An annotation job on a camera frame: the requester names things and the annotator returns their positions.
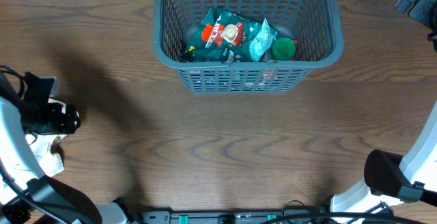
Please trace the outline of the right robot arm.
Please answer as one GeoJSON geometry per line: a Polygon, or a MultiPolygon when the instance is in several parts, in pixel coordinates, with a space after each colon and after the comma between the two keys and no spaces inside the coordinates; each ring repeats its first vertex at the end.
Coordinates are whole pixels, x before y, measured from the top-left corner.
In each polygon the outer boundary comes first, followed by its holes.
{"type": "MultiPolygon", "coordinates": [[[[436,46],[436,0],[399,0],[395,9],[431,29],[427,40],[436,46]]],[[[328,198],[320,210],[374,216],[391,206],[418,201],[436,205],[436,107],[406,155],[372,151],[365,162],[364,178],[328,198]]]]}

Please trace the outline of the spaghetti pack with orange ends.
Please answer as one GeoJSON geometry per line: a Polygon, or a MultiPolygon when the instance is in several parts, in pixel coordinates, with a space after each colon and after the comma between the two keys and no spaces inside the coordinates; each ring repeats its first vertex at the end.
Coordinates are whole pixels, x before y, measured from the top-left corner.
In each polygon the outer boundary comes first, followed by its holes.
{"type": "Polygon", "coordinates": [[[290,61],[294,61],[295,57],[296,57],[296,51],[297,51],[297,40],[292,40],[292,45],[291,45],[291,57],[290,57],[290,61]]]}

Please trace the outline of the green lid jar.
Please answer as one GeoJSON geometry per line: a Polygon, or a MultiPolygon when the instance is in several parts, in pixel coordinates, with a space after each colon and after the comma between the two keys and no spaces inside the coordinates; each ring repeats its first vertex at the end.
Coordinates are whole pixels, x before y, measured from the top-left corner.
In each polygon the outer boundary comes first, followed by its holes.
{"type": "Polygon", "coordinates": [[[289,61],[291,57],[292,39],[279,38],[272,45],[272,55],[276,60],[289,61]]]}

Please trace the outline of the cream paper pouch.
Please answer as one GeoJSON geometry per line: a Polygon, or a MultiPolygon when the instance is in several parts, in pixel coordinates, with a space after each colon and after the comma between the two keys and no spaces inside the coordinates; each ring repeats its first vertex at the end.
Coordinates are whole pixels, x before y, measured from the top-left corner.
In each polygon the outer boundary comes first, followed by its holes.
{"type": "Polygon", "coordinates": [[[25,135],[36,160],[46,175],[55,176],[64,170],[57,146],[68,135],[60,132],[30,132],[25,135]]]}

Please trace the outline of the green Nescafe coffee bag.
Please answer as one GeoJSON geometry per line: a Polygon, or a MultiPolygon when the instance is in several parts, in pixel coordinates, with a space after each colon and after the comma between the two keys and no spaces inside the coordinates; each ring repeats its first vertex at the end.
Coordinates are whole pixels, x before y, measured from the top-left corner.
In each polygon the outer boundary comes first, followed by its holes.
{"type": "Polygon", "coordinates": [[[249,44],[261,25],[251,18],[212,7],[188,41],[181,58],[186,62],[254,62],[249,44]]]}

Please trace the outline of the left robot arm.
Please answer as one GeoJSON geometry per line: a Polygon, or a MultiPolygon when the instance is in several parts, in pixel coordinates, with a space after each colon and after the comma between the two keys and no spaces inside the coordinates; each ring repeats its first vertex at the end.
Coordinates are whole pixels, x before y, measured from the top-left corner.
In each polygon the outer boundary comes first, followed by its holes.
{"type": "Polygon", "coordinates": [[[25,223],[38,210],[41,223],[140,223],[122,199],[97,206],[40,166],[26,136],[71,135],[81,125],[73,104],[53,100],[56,84],[55,77],[1,67],[1,180],[14,193],[1,205],[1,222],[25,223]]]}

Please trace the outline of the light teal snack packet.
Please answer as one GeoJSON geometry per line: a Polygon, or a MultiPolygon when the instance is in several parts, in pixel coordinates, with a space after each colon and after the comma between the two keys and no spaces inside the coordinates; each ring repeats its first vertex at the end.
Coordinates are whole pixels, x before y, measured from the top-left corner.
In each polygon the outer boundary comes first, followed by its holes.
{"type": "Polygon", "coordinates": [[[249,54],[251,59],[258,62],[278,37],[278,31],[271,27],[265,18],[257,35],[250,41],[249,54]]]}

